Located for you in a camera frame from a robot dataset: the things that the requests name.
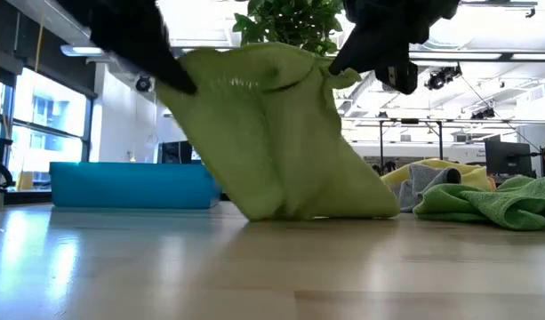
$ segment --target green microfiber cloth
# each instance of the green microfiber cloth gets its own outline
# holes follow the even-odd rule
[[[188,96],[160,84],[158,98],[228,197],[249,220],[372,218],[398,214],[397,200],[341,137],[330,61],[285,44],[180,58],[198,86]]]
[[[539,230],[545,228],[545,178],[512,178],[494,192],[437,185],[424,193],[413,212],[425,220],[491,221],[511,230]]]

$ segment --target white wall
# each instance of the white wall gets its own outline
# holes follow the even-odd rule
[[[527,99],[517,100],[515,118],[522,120],[545,121],[545,98],[529,101]]]
[[[95,91],[99,98],[92,115],[91,161],[155,162],[157,144],[185,140],[180,127],[164,118],[164,106],[145,99],[108,72],[96,68]]]
[[[352,143],[351,147],[360,156],[380,156],[381,146],[375,143]],[[439,158],[440,150],[437,144],[432,145],[407,145],[385,144],[384,156],[413,156],[425,158]],[[483,144],[476,145],[444,145],[444,158],[450,161],[458,161],[461,164],[473,162],[485,162],[485,148]]]

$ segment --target table surface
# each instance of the table surface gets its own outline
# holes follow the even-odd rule
[[[545,319],[545,231],[211,212],[0,212],[0,320]]]

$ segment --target pipe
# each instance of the pipe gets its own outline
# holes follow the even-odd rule
[[[438,121],[438,147],[440,148],[440,160],[444,160],[444,141],[442,139],[442,122]]]
[[[376,118],[376,117],[343,117],[343,121],[362,122],[400,122],[401,120],[416,120],[422,124],[433,124],[438,121],[452,124],[545,124],[545,120],[471,120],[471,119],[436,119],[436,118]]]
[[[337,52],[328,54],[335,57]],[[545,63],[545,52],[530,51],[410,51],[410,61]]]
[[[382,142],[382,135],[384,134],[383,131],[382,131],[382,124],[384,123],[384,121],[380,121],[379,122],[379,134],[380,134],[380,138],[379,138],[379,141],[381,142],[381,170],[382,168],[385,167],[385,158],[384,158],[384,146],[383,146],[383,142]]]
[[[460,1],[460,6],[472,7],[531,8],[536,5],[539,5],[536,1]]]

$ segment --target green leaves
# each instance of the green leaves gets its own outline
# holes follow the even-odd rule
[[[248,15],[254,14],[256,9],[264,3],[264,0],[251,0],[248,3]]]
[[[335,18],[341,12],[341,0],[237,1],[248,1],[247,16],[236,13],[233,27],[242,33],[242,44],[282,42],[319,55],[337,51],[329,35],[342,31]]]
[[[245,15],[235,13],[236,24],[233,26],[233,32],[241,32],[249,28],[254,22]]]

